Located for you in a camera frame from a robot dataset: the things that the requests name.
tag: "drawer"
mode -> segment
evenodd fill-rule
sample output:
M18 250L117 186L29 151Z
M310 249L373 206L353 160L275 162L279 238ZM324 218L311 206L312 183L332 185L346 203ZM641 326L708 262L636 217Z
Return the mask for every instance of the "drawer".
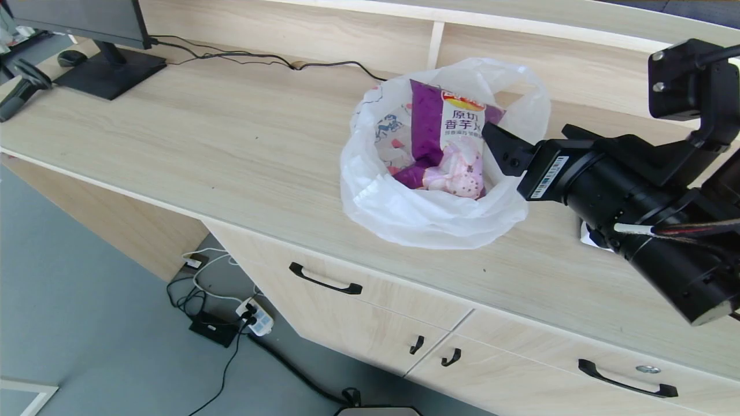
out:
M447 330L454 328L471 310L452 298L391 281L391 276L340 264L336 259L222 223L204 223L237 261L264 264L282 275L288 274L294 290L313 288L335 292Z
M448 334L342 293L296 282L287 269L239 265L302 338L396 375L407 373Z
M456 349L459 359L442 366ZM455 334L427 354L407 378L498 416L701 415Z
M571 334L503 312L474 311L457 334L513 352L549 366L588 377L579 360L593 363L610 380L655 392L659 384L676 387L678 397L662 400L717 416L735 416L740 409L740 383ZM638 367L656 374L640 372Z

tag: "purple snack bag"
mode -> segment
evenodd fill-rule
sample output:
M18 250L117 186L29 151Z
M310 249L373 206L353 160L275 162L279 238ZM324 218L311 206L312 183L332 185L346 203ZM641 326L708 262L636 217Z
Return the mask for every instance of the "purple snack bag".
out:
M415 162L393 175L411 189L442 190L467 198L485 195L481 130L504 110L411 81L411 155Z

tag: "black drawer handle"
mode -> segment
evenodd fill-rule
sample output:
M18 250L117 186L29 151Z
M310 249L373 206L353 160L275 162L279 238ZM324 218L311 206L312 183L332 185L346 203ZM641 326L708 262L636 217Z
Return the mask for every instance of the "black drawer handle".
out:
M444 357L442 358L442 367L449 367L453 363L456 363L457 360L460 359L460 355L462 355L462 354L463 354L463 352L460 351L459 348L456 348L455 349L455 352L452 354L452 359L451 360L447 360L447 358L444 358Z
M627 384L620 383L619 381L611 380L610 378L606 378L601 375L601 373L599 373L599 371L596 369L596 364L582 358L578 360L578 369L586 373L587 375L596 378L597 380L605 381L606 383L622 387L623 389L632 390L633 392L642 393L643 395L660 397L661 399L679 396L679 391L676 389L676 387L668 384L659 384L660 389L658 389L657 392L649 392L648 390L638 389L637 387L632 387Z
M416 351L419 351L419 348L421 348L422 345L424 345L424 337L422 335L419 335L416 345L412 345L408 353L411 355L416 354Z
M310 277L303 274L303 266L301 266L300 264L296 262L290 263L290 266L288 267L288 269L290 269L290 271L293 272L299 278L306 279L309 282L313 282L319 286L324 286L327 289L333 289L333 290L336 290L337 292L346 293L347 295L359 295L360 293L363 292L363 287L356 283L350 283L349 286L343 289L341 287L334 287L330 284L325 284L325 283L316 281L314 279L311 279Z

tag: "desk surface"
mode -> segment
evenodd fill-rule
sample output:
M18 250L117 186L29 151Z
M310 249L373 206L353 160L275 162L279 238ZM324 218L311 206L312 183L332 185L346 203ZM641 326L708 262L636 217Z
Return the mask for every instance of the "desk surface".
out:
M78 48L89 53L91 44ZM184 57L166 47L151 53ZM52 59L39 67L62 72ZM350 221L340 201L339 154L352 109L374 85L350 67L296 73L220 59L170 65L110 102L62 87L37 94L2 124L2 151L196 218L737 377L740 362L728 348L740 344L737 323L689 327L623 260L578 242L567 207L530 204L526 221L474 251L398 246ZM556 101L549 136L565 122L664 141L689 131Z

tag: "black robotic arm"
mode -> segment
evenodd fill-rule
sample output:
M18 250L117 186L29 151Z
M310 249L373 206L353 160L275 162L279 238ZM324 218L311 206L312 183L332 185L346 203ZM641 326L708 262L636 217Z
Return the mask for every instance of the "black robotic arm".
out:
M740 132L736 55L740 46L690 39L648 59L650 114L701 119L683 141L656 147L566 124L567 140L532 145L494 124L482 131L505 175L526 171L527 201L569 206L694 326L740 308L740 152L687 188Z

